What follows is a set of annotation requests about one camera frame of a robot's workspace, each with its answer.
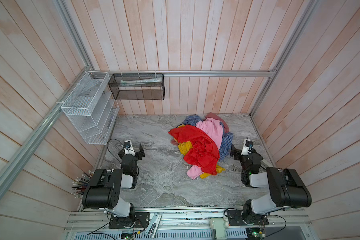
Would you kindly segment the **red cloth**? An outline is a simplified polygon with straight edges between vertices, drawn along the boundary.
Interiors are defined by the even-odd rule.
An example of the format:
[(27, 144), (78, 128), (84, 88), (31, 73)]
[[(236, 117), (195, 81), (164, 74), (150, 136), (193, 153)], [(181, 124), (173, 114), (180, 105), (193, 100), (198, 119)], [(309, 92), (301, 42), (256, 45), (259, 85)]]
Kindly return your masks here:
[(179, 144), (190, 142), (192, 148), (185, 154), (184, 160), (190, 165), (198, 166), (202, 172), (217, 175), (216, 166), (220, 158), (216, 143), (202, 130), (185, 125), (171, 129), (169, 135)]

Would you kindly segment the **yellow cloth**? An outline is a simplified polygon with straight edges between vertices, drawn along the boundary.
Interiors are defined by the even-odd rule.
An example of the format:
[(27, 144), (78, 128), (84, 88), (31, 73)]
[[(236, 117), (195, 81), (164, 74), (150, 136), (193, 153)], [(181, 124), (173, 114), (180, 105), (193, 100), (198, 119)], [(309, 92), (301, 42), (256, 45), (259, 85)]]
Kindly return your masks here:
[(176, 140), (174, 140), (174, 141), (178, 144), (178, 148), (179, 148), (181, 154), (183, 154), (184, 156), (190, 150), (190, 148), (192, 148), (192, 144), (190, 142), (179, 144)]

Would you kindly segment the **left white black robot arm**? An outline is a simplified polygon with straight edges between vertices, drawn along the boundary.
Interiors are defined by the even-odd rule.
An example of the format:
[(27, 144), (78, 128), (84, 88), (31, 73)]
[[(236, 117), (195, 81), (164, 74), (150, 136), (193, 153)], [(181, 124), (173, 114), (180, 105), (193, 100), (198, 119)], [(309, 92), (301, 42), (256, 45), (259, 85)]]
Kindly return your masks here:
[(131, 141), (124, 142), (119, 151), (121, 168), (114, 170), (97, 169), (84, 191), (82, 205), (84, 208), (104, 210), (113, 217), (135, 221), (135, 210), (132, 203), (120, 197), (122, 189), (134, 189), (140, 173), (138, 161), (145, 157), (144, 148), (139, 145), (136, 152)]

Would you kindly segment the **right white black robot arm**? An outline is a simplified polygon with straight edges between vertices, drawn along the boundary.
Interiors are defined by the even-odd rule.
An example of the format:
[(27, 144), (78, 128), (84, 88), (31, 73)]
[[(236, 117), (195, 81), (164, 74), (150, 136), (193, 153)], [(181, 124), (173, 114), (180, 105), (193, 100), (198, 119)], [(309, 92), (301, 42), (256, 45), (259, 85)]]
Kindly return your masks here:
[(241, 163), (241, 179), (246, 187), (269, 191), (260, 198), (246, 201), (242, 210), (245, 224), (258, 223), (267, 214), (282, 209), (311, 206), (312, 196), (296, 170), (267, 167), (260, 172), (264, 158), (251, 143), (245, 144), (242, 150), (231, 145), (230, 156)]

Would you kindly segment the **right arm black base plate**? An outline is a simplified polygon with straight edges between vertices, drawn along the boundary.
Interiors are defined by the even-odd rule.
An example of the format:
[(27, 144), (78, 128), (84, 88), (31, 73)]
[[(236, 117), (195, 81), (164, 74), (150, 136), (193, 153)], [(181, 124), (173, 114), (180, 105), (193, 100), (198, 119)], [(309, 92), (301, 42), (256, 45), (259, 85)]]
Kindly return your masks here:
[(228, 208), (224, 211), (230, 226), (267, 226), (269, 221), (264, 215), (253, 214), (251, 211)]

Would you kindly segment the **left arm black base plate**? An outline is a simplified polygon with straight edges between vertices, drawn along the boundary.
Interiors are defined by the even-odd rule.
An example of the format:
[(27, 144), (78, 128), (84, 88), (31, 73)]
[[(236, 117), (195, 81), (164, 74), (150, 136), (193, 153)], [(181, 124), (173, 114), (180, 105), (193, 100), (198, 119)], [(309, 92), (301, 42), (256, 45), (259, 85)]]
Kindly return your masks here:
[(109, 223), (109, 229), (132, 229), (133, 227), (145, 229), (148, 227), (149, 223), (149, 212), (130, 214), (126, 218), (118, 218), (112, 216), (111, 222)]

